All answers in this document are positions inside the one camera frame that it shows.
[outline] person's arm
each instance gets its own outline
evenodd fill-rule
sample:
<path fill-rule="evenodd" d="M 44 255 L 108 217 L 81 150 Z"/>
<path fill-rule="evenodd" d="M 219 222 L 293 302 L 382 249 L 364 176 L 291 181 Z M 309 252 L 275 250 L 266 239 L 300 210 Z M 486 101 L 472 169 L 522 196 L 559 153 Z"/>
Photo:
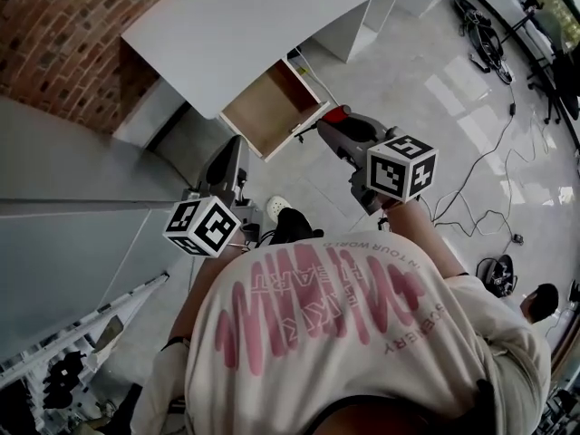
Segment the person's arm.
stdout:
<path fill-rule="evenodd" d="M 387 216 L 392 233 L 408 238 L 421 247 L 444 279 L 465 272 L 418 201 L 412 200 L 405 205 L 388 209 Z"/>
<path fill-rule="evenodd" d="M 243 244 L 244 236 L 241 232 L 238 233 L 232 243 Z M 169 333 L 169 340 L 173 338 L 187 338 L 190 339 L 193 334 L 193 326 L 198 318 L 199 308 L 206 298 L 209 289 L 214 284 L 214 281 L 219 276 L 221 271 L 231 263 L 234 259 L 242 254 L 242 250 L 237 246 L 226 246 L 222 254 L 213 259 L 206 259 L 199 269 L 196 280 L 189 291 L 188 298 L 185 304 L 181 307 L 178 317 Z"/>

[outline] shoe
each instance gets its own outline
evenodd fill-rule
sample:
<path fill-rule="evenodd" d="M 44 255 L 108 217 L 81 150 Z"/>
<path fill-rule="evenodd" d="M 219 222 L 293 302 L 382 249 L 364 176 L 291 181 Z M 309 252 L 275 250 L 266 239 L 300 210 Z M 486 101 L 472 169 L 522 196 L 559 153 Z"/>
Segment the shoe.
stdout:
<path fill-rule="evenodd" d="M 280 211 L 284 208 L 291 208 L 292 206 L 282 197 L 277 195 L 271 197 L 266 204 L 266 213 L 276 224 L 278 223 L 278 216 Z"/>

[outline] drawer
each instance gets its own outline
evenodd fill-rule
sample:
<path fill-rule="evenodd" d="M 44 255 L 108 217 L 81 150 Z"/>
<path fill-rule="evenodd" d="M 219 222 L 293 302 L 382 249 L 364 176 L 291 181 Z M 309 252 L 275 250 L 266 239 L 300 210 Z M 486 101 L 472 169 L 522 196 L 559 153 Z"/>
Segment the drawer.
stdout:
<path fill-rule="evenodd" d="M 219 115 L 264 161 L 328 109 L 286 60 L 280 60 L 240 93 Z"/>

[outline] shirt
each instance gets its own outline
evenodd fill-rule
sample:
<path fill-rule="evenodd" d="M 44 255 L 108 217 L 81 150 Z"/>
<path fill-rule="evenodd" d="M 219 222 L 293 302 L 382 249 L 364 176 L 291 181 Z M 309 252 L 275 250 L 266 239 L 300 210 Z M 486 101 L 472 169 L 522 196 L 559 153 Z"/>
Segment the shirt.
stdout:
<path fill-rule="evenodd" d="M 550 379 L 547 343 L 521 314 L 476 277 L 443 280 L 420 248 L 384 232 L 240 256 L 208 292 L 190 349 L 179 349 L 182 365 L 156 369 L 143 394 L 159 391 L 160 372 L 184 372 L 166 398 L 182 392 L 184 430 L 204 435 L 301 433 L 354 395 L 457 418 L 473 407 L 479 379 L 495 390 L 497 434 L 527 435 Z M 160 433 L 148 431 L 158 430 L 147 423 L 156 411 L 140 404 L 133 428 Z"/>

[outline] black and white marker cube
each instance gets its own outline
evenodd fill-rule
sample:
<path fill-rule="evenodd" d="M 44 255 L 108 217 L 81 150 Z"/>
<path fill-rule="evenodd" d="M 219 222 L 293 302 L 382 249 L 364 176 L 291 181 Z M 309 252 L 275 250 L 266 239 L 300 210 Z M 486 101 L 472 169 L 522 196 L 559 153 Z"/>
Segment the black and white marker cube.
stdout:
<path fill-rule="evenodd" d="M 218 197 L 176 203 L 163 236 L 189 255 L 218 257 L 241 223 Z"/>
<path fill-rule="evenodd" d="M 367 187 L 407 202 L 433 183 L 438 151 L 403 135 L 367 151 Z"/>

